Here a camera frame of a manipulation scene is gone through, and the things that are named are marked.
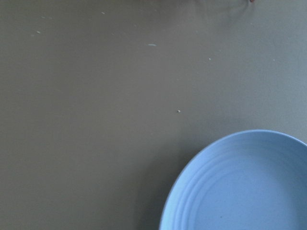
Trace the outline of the blue plate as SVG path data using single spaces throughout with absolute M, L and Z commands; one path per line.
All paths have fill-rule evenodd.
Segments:
M 304 230 L 307 146 L 284 133 L 248 130 L 217 140 L 181 171 L 162 230 Z

